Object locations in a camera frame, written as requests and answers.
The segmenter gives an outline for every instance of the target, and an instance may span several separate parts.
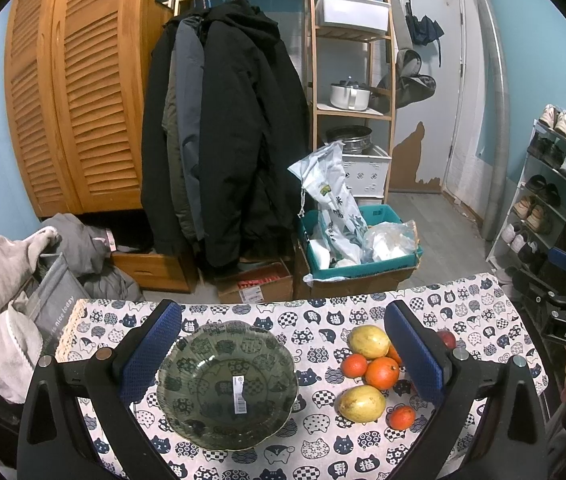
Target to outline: screw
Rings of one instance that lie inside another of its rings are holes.
[[[96,350],[96,353],[94,355],[96,355],[96,359],[98,359],[99,361],[105,361],[106,359],[112,357],[112,349],[109,346],[105,346]]]
[[[48,367],[50,364],[52,364],[51,355],[44,355],[41,357],[41,359],[38,360],[38,366],[40,366],[41,368]]]
[[[456,357],[459,361],[465,361],[468,357],[470,357],[470,354],[464,348],[455,348],[452,351],[452,355],[454,355],[454,357]]]
[[[527,364],[526,361],[525,361],[525,358],[523,358],[523,357],[520,356],[520,355],[515,355],[515,356],[512,358],[512,362],[513,362],[514,364],[516,364],[519,368],[522,368],[522,367],[524,367],[524,366]]]

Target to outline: glass bowl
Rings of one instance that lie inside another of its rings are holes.
[[[238,320],[179,339],[159,369],[157,400],[172,430],[209,450],[256,446],[285,424],[297,394],[290,352]]]

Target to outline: apple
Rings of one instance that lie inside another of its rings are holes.
[[[439,330],[437,335],[450,350],[454,350],[457,347],[457,338],[449,330]]]

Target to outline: louvered door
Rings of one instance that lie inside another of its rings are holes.
[[[140,0],[56,0],[54,6],[58,123],[85,211],[141,207],[143,88],[134,12],[140,6]]]
[[[51,78],[54,0],[14,0],[5,38],[5,99],[12,145],[37,216],[80,213],[56,120]]]

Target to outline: cat print tablecloth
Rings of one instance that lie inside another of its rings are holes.
[[[388,428],[385,418],[354,424],[334,407],[337,395],[361,380],[346,379],[339,367],[351,351],[347,337],[357,325],[383,328],[385,306],[404,300],[417,318],[435,330],[455,333],[459,346],[475,358],[506,362],[513,354],[527,359],[537,392],[548,377],[537,351],[508,298],[491,274],[368,296],[297,300],[267,304],[183,305],[182,332],[215,321],[240,319],[270,330],[294,356],[299,395],[287,423],[249,450],[208,451],[173,433],[156,400],[156,385],[133,407],[147,438],[175,475],[192,480],[383,480],[404,457],[425,427],[433,406],[413,390],[405,370],[384,391],[388,412],[408,404],[417,418],[407,431]],[[156,303],[92,300],[77,304],[76,322],[59,360],[90,357],[100,346],[116,346],[142,323]],[[84,420],[103,465],[125,476],[88,399],[79,399]],[[475,401],[450,459],[468,448],[485,401]]]

